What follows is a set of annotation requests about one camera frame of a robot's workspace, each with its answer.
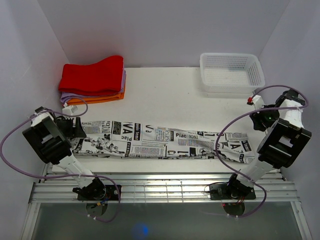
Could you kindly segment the aluminium frame rails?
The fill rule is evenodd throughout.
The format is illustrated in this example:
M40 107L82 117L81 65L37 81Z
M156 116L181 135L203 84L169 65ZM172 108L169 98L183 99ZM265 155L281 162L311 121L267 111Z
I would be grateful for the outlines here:
M207 203L210 202L209 184L227 182L231 172L217 162L217 172L168 172L150 173L104 173L102 181L111 180L121 185L122 203ZM57 178L58 171L51 167L46 171L48 180L33 185L31 203L78 203L72 191L77 183L71 177ZM297 202L298 191L292 181L283 179L279 170L264 175L254 188L253 202Z

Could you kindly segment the newspaper print trousers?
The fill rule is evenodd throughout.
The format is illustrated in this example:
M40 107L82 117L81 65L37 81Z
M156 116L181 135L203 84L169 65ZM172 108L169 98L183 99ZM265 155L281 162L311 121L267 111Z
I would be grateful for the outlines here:
M79 156L128 159L217 159L249 164L255 154L246 133L182 130L120 121L82 122L83 140L72 138Z

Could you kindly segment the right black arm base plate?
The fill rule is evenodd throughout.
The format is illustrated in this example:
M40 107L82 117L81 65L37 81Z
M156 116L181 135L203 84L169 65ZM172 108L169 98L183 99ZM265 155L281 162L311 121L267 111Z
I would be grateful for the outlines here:
M252 187L239 186L227 182L211 183L208 192L211 200L255 200L256 193Z

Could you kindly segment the red folded trousers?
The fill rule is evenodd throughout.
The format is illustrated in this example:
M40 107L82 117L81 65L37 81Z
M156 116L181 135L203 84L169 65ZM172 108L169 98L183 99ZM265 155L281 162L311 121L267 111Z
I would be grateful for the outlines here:
M122 89L123 72L124 58L120 55L89 65L65 64L58 90L82 96L117 94Z

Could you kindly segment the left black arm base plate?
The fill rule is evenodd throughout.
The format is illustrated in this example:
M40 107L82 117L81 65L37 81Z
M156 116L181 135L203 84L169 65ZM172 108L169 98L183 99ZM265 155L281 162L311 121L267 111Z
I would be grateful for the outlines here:
M111 184L105 184L104 187L100 190L90 193L87 196L82 196L77 194L76 199L78 201L118 201L121 196L122 186L117 184L116 186Z

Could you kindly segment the white perforated plastic basket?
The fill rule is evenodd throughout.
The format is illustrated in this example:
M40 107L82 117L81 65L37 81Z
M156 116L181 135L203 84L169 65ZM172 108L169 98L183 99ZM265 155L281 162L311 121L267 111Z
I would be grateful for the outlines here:
M246 53L202 53L199 59L204 89L210 93L250 94L265 86L259 59Z

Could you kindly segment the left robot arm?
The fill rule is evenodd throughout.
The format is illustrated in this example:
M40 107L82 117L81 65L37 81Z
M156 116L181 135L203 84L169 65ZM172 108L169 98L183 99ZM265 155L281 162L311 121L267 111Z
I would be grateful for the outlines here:
M53 164L73 176L78 187L72 191L86 200L102 200L107 190L102 181L84 167L73 155L70 139L87 137L81 118L56 116L45 107L35 110L31 126L22 132L38 157L46 164Z

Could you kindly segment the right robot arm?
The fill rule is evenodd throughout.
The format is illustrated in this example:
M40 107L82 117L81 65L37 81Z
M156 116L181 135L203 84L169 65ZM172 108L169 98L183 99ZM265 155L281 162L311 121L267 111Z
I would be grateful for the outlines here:
M258 95L247 103L257 109L249 115L254 130L266 132L266 136L257 148L258 157L231 175L225 191L232 199L253 193L254 184L266 173L290 167L312 137L302 123L306 100L296 90L284 91L274 104L264 105Z

